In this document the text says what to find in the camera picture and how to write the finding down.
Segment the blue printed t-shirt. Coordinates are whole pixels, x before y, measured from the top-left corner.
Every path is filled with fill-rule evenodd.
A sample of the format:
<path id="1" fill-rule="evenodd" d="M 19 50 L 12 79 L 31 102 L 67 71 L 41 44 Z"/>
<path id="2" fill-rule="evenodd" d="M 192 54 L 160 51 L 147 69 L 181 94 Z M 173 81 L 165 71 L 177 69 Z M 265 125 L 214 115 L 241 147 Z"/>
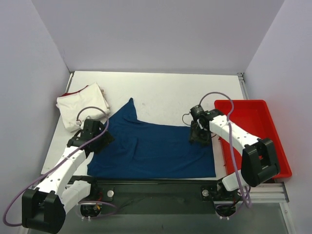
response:
<path id="1" fill-rule="evenodd" d="M 112 179 L 215 177 L 211 144 L 189 141 L 190 128 L 137 119 L 131 98 L 109 119 L 114 141 L 94 154 L 87 174 Z"/>

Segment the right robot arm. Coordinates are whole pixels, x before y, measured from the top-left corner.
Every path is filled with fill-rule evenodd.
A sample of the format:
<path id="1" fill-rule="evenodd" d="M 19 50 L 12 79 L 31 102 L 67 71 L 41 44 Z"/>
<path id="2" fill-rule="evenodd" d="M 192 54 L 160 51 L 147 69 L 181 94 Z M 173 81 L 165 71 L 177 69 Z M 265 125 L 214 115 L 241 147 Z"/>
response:
<path id="1" fill-rule="evenodd" d="M 206 143 L 215 133 L 230 144 L 230 149 L 241 155 L 241 168 L 234 162 L 234 173 L 222 178 L 216 186 L 216 194 L 227 199 L 234 190 L 259 184 L 275 177 L 281 171 L 274 142 L 269 138 L 254 136 L 233 122 L 217 109 L 204 111 L 200 106 L 190 110 L 190 142 Z"/>

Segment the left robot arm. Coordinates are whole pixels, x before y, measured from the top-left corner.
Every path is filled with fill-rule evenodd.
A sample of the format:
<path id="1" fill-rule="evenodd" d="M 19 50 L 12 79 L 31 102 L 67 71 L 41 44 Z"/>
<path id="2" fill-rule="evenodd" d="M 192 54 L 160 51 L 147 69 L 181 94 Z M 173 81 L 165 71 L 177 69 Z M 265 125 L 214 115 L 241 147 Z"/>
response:
<path id="1" fill-rule="evenodd" d="M 43 174 L 39 184 L 22 195 L 22 226 L 49 234 L 58 233 L 67 213 L 82 199 L 92 201 L 98 187 L 86 182 L 67 184 L 90 153 L 101 150 L 114 139 L 107 131 L 109 124 L 88 119 L 83 128 L 71 137 L 53 169 Z"/>

